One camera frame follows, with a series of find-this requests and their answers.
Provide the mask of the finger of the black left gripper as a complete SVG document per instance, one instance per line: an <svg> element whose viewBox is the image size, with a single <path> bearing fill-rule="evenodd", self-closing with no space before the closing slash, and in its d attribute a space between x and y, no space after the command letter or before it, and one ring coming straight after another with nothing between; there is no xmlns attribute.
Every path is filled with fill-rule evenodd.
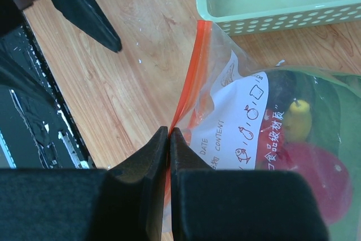
<svg viewBox="0 0 361 241"><path fill-rule="evenodd" d="M96 0L51 0L73 25L113 52L122 50L119 35Z"/></svg>

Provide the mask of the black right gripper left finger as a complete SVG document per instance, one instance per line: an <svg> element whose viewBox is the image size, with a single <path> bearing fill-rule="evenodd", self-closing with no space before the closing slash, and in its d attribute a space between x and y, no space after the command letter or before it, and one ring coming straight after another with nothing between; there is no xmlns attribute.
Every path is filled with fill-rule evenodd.
<svg viewBox="0 0 361 241"><path fill-rule="evenodd" d="M112 169L2 169L2 240L160 240L168 129Z"/></svg>

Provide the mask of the dark fake avocado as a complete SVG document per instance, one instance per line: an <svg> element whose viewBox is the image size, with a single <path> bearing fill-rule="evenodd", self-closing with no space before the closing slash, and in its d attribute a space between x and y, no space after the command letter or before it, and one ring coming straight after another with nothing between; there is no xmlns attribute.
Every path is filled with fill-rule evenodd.
<svg viewBox="0 0 361 241"><path fill-rule="evenodd" d="M296 91L296 76L291 71L271 70L266 72L268 79L267 109L284 112L293 102Z"/></svg>

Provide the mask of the small yellow fake pear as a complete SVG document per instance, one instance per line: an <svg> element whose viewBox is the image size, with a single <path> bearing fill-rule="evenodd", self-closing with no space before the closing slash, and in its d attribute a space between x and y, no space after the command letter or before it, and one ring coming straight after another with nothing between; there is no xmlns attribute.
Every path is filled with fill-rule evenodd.
<svg viewBox="0 0 361 241"><path fill-rule="evenodd" d="M294 99L283 117L286 142L304 142L312 127L310 104L305 100Z"/></svg>

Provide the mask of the green fake leafy vegetable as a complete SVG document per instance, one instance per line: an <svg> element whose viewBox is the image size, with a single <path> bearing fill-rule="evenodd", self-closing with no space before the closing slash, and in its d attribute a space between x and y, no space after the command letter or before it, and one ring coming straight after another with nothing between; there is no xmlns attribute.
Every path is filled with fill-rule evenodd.
<svg viewBox="0 0 361 241"><path fill-rule="evenodd" d="M331 226L332 240L360 240L360 75L315 67L287 67L311 95L312 143L336 155L350 174L346 216Z"/></svg>

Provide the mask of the clear zip top bag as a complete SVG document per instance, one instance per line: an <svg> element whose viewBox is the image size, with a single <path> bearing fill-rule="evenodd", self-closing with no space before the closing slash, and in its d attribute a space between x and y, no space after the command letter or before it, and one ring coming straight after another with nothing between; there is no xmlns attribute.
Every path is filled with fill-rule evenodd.
<svg viewBox="0 0 361 241"><path fill-rule="evenodd" d="M266 108L266 72L259 68L217 24L200 20L183 90L171 130L178 128L187 145L214 170L290 171L275 168L287 143L286 111ZM297 73L294 99L310 104ZM171 206L171 174L165 204Z"/></svg>

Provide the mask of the red fake apple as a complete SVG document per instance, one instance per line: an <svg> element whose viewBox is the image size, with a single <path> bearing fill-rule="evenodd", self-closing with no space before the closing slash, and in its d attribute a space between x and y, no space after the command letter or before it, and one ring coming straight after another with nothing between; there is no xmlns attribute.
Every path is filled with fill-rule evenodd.
<svg viewBox="0 0 361 241"><path fill-rule="evenodd" d="M287 143L275 168L296 172L307 181L327 225L342 220L348 212L353 199L350 175L333 153L307 142Z"/></svg>

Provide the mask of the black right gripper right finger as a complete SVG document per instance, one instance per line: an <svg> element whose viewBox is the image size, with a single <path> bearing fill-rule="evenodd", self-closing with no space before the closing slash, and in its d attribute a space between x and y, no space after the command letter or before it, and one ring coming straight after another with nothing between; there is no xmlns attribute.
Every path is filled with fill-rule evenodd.
<svg viewBox="0 0 361 241"><path fill-rule="evenodd" d="M214 170L170 135L175 240L328 240L306 181L290 171Z"/></svg>

